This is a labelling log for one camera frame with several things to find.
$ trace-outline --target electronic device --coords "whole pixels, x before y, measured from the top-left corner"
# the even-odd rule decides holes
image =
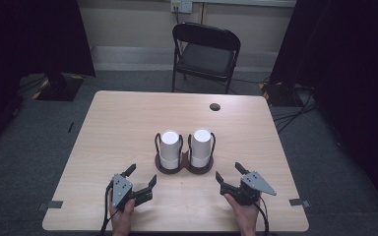
[[[153,187],[157,182],[157,176],[149,182],[149,187],[133,192],[133,184],[126,179],[136,169],[136,164],[132,164],[125,172],[115,174],[112,182],[112,205],[123,210],[128,200],[135,199],[134,207],[141,205],[153,198]]]
[[[273,196],[276,195],[276,191],[266,182],[259,172],[250,172],[244,169],[238,162],[235,162],[235,168],[243,174],[239,187],[234,187],[223,182],[220,174],[218,172],[216,173],[216,179],[220,183],[221,195],[230,194],[242,206],[250,206],[257,203],[262,192]]]

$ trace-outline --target black curtain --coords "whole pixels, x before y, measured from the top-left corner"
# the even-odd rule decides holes
[[[378,190],[378,1],[297,0],[271,83],[315,88]]]
[[[20,78],[57,71],[95,76],[76,0],[0,0],[0,114]]]

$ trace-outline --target wooden table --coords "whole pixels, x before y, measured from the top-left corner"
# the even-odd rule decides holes
[[[212,111],[218,103],[220,111]],[[155,166],[155,136],[175,130],[187,137],[207,128],[217,137],[214,166],[203,175],[182,169],[173,175]],[[218,171],[225,182],[238,186],[241,174],[235,161],[257,170],[278,192],[263,195],[271,231],[306,231],[308,221],[298,199],[266,100],[261,96],[187,94],[162,92],[99,91],[88,112],[42,222],[45,230],[98,231],[104,213],[105,188],[115,173],[132,163],[128,177],[134,191],[147,187],[157,175],[154,198],[135,208],[134,232],[231,232],[237,231],[233,212],[220,195]],[[257,230],[264,230],[259,215]]]

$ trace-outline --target chair backrest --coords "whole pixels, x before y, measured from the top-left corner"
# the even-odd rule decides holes
[[[197,23],[176,25],[173,28],[173,39],[176,47],[177,40],[232,51],[239,51],[241,46],[233,32]]]

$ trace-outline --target wrist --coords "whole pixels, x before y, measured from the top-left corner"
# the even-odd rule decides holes
[[[243,230],[240,233],[241,233],[241,236],[256,236],[255,230]]]
[[[113,230],[112,231],[112,236],[128,236],[128,233],[121,232],[120,230]]]

